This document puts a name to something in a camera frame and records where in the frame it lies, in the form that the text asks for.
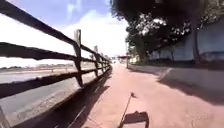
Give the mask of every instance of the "fence rail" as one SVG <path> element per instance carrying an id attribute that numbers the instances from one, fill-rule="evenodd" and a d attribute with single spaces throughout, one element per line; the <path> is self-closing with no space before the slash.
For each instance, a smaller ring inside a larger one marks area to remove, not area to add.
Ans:
<path id="1" fill-rule="evenodd" d="M 35 60 L 43 59 L 60 59 L 60 60 L 71 60 L 74 62 L 77 71 L 63 73 L 60 75 L 51 75 L 41 78 L 29 79 L 26 81 L 12 82 L 12 83 L 1 83 L 0 84 L 0 98 L 12 96 L 27 90 L 39 88 L 42 86 L 48 86 L 50 84 L 75 77 L 81 88 L 84 87 L 82 75 L 94 72 L 96 77 L 99 76 L 98 71 L 102 70 L 103 73 L 108 71 L 110 68 L 109 60 L 96 51 L 81 44 L 81 30 L 76 32 L 76 40 L 70 39 L 62 32 L 55 30 L 54 28 L 46 25 L 40 20 L 34 18 L 32 15 L 26 13 L 25 11 L 19 9 L 13 4 L 0 0 L 0 13 L 13 18 L 27 26 L 33 27 L 41 32 L 53 36 L 65 43 L 70 44 L 75 51 L 75 55 L 68 55 L 64 53 L 53 52 L 49 50 L 43 50 L 33 47 L 19 46 L 15 44 L 10 44 L 10 42 L 0 42 L 0 57 L 19 57 L 19 58 L 32 58 Z M 81 49 L 85 50 L 95 57 L 95 59 L 84 58 L 81 56 Z M 81 69 L 82 62 L 94 63 L 94 69 Z"/>

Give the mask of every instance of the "sidewalk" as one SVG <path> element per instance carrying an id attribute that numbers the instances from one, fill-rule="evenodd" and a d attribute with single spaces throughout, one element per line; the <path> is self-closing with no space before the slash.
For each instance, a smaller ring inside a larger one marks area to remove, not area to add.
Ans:
<path id="1" fill-rule="evenodd" d="M 111 78 L 106 81 L 101 95 L 87 115 L 83 128 L 222 128 L 224 104 L 213 104 L 197 96 L 186 94 L 157 81 L 157 76 L 129 71 L 124 66 L 113 66 Z"/>

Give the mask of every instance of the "gray wall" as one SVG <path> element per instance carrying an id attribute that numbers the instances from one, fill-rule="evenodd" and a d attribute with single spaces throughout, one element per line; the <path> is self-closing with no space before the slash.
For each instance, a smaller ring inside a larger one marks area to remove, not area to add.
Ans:
<path id="1" fill-rule="evenodd" d="M 209 54 L 206 59 L 224 59 L 224 18 L 216 23 L 201 29 L 198 33 L 198 47 L 200 54 L 209 52 L 223 52 L 223 54 Z M 160 58 L 171 58 L 171 48 L 164 48 Z M 154 52 L 151 59 L 158 59 L 158 53 Z M 192 60 L 192 37 L 186 37 L 182 43 L 174 46 L 174 60 Z"/>
<path id="2" fill-rule="evenodd" d="M 129 65 L 129 69 L 141 72 L 148 72 L 158 76 L 158 81 L 172 80 L 185 83 L 189 86 L 197 86 L 200 89 L 213 92 L 213 94 L 223 94 L 222 71 L 211 71 L 194 68 L 170 68 L 156 66 L 136 66 Z"/>

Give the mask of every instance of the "fence post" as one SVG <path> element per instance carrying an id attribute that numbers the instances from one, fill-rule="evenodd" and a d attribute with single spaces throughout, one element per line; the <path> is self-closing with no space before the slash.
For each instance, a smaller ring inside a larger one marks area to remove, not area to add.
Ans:
<path id="1" fill-rule="evenodd" d="M 73 48 L 75 50 L 75 53 L 76 53 L 76 56 L 77 56 L 77 60 L 75 61 L 74 60 L 74 63 L 75 63 L 75 66 L 77 68 L 77 72 L 78 72 L 78 75 L 76 77 L 79 85 L 82 87 L 83 86 L 83 81 L 82 81 L 82 69 L 81 69 L 81 30 L 80 29 L 77 29 L 75 30 L 75 33 L 74 33 L 74 40 L 77 42 L 78 44 L 78 47 L 75 47 L 75 45 L 73 45 Z"/>
<path id="2" fill-rule="evenodd" d="M 9 122 L 7 121 L 1 107 L 0 107 L 0 128 L 10 128 Z"/>
<path id="3" fill-rule="evenodd" d="M 94 46 L 94 51 L 95 51 L 95 54 L 94 54 L 94 56 L 95 56 L 95 59 L 96 59 L 96 62 L 95 62 L 95 67 L 96 67 L 96 71 L 95 71 L 95 75 L 96 75 L 96 77 L 98 77 L 98 68 L 99 68 L 99 65 L 98 65 L 98 63 L 99 63 L 99 54 L 98 54 L 98 47 L 97 46 Z"/>
<path id="4" fill-rule="evenodd" d="M 126 68 L 128 68 L 128 64 L 129 64 L 129 57 L 127 55 L 127 59 L 126 59 Z"/>

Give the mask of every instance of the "sky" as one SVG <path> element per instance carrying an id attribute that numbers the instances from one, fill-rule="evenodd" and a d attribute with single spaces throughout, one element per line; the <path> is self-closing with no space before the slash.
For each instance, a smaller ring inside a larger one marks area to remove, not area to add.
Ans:
<path id="1" fill-rule="evenodd" d="M 114 56 L 125 55 L 126 21 L 112 18 L 109 0 L 8 0 L 70 38 L 81 29 L 81 43 L 91 49 Z M 36 47 L 74 54 L 71 45 L 0 15 L 0 42 Z M 0 67 L 36 66 L 38 64 L 71 63 L 62 60 L 34 61 L 32 59 L 0 57 Z"/>

